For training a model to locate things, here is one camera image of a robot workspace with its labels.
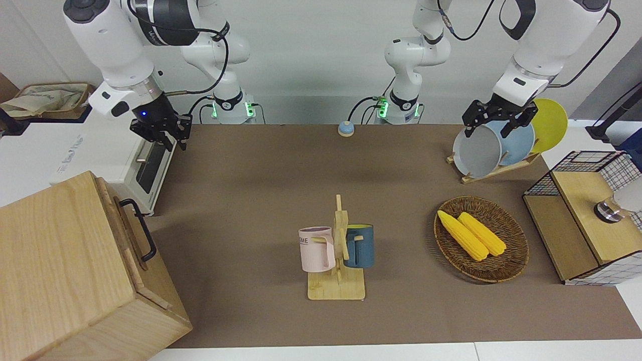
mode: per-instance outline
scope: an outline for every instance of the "white plate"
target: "white plate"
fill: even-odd
[[[471,178],[482,178],[497,168],[501,159],[501,141],[495,132],[482,125],[466,138],[464,129],[453,145],[455,166]]]
[[[507,123],[507,121],[491,121],[490,123],[485,124],[499,137],[503,152],[508,152],[508,154],[499,162],[499,165],[502,166],[511,166],[521,162],[526,158],[526,156],[528,156],[535,144],[535,129],[532,124],[529,124],[526,127],[513,129],[508,137],[502,138],[501,130]]]

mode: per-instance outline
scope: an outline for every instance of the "woven basket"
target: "woven basket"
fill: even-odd
[[[513,279],[524,271],[528,263],[526,236],[513,217],[497,204],[483,198],[464,196],[448,200],[439,209],[455,218],[464,211],[470,213],[506,243],[507,248],[502,255],[489,255],[483,261],[475,261],[435,215],[437,245],[448,262],[460,272],[478,281],[497,283]]]

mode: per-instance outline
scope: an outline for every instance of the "brown tablecloth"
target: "brown tablecloth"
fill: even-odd
[[[631,339],[642,334],[615,288],[563,286],[521,195],[546,172],[462,185],[444,159],[449,125],[194,126],[148,220],[194,330],[176,348]],[[297,230],[374,224],[366,300],[309,301]],[[442,263],[432,224],[459,195],[498,203],[521,224],[530,262],[498,285]]]

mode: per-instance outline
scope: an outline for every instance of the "yellow plate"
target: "yellow plate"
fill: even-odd
[[[558,145],[568,128],[566,110],[555,100],[535,99],[539,109],[531,121],[535,128],[536,143],[531,152],[545,152]]]

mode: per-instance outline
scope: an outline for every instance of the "white microwave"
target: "white microwave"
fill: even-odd
[[[129,130],[129,122],[110,121],[92,112],[82,132],[60,160],[51,185],[91,171],[109,183],[121,198],[131,198],[141,212],[152,215],[169,161],[163,145],[150,143]]]

